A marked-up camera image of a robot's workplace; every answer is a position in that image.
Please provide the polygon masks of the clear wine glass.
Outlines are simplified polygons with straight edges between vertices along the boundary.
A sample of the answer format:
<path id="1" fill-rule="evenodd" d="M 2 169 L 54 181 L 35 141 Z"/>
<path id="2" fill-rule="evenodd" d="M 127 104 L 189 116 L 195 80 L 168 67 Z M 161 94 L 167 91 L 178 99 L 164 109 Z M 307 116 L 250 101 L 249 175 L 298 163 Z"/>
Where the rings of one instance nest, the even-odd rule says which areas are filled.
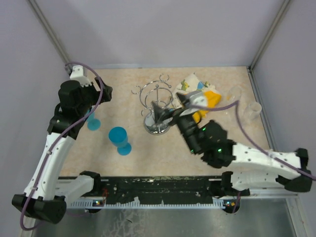
<path id="1" fill-rule="evenodd" d="M 262 110 L 262 106 L 258 102 L 251 102 L 244 110 L 244 118 L 248 120 L 254 120 L 257 118 Z"/>
<path id="2" fill-rule="evenodd" d="M 242 96 L 242 88 L 239 85 L 232 87 L 224 96 L 225 106 L 229 106 L 233 102 L 240 100 Z"/>

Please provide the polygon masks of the blue wine glass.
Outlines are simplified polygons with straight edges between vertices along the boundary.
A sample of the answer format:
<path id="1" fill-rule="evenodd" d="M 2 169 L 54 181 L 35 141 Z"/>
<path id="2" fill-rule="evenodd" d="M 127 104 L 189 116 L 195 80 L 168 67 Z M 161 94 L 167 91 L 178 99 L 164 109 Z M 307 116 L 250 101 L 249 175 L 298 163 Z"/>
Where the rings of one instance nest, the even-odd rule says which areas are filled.
<path id="1" fill-rule="evenodd" d="M 87 123 L 87 128 L 90 131 L 96 131 L 101 126 L 101 122 L 100 122 L 99 119 L 97 119 L 95 117 L 95 113 L 94 112 L 86 119 L 86 123 Z"/>
<path id="2" fill-rule="evenodd" d="M 114 127 L 110 130 L 108 138 L 111 143 L 117 148 L 117 152 L 121 156 L 130 154 L 132 147 L 128 141 L 127 132 L 123 127 Z"/>

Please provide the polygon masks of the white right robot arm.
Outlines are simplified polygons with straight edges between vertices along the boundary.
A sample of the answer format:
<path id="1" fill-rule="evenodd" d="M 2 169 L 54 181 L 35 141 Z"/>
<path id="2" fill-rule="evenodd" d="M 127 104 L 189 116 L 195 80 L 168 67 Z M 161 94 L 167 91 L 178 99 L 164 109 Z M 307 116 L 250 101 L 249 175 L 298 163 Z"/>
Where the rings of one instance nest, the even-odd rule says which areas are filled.
<path id="1" fill-rule="evenodd" d="M 201 91 L 177 93 L 182 107 L 170 110 L 153 102 L 155 124 L 168 121 L 176 125 L 190 152 L 201 155 L 202 161 L 213 168 L 229 168 L 221 176 L 221 191 L 230 196 L 250 188 L 283 187 L 294 193 L 307 193 L 316 178 L 307 169 L 308 151 L 298 148 L 291 153 L 264 150 L 245 132 L 240 119 L 237 124 L 251 146 L 228 139 L 228 133 L 220 124 L 210 120 L 200 127 L 193 118 L 198 111 L 223 111 L 238 109 L 235 101 L 219 108 L 208 107 L 207 97 Z"/>

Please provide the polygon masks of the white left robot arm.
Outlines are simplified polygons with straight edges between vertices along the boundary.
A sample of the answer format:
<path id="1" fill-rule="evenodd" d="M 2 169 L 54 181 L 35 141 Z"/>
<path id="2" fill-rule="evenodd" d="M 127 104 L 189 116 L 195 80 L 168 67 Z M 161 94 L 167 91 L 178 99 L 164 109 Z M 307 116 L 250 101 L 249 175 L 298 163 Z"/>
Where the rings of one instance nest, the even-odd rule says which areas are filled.
<path id="1" fill-rule="evenodd" d="M 103 190 L 101 176 L 92 171 L 81 172 L 66 188 L 56 190 L 64 161 L 87 118 L 104 102 L 112 99 L 112 87 L 96 76 L 97 91 L 90 80 L 71 79 L 61 84 L 59 104 L 49 122 L 45 147 L 36 170 L 22 194 L 15 194 L 12 205 L 21 212 L 20 226 L 25 231 L 24 218 L 59 223 L 67 206 L 84 195 L 97 196 Z"/>

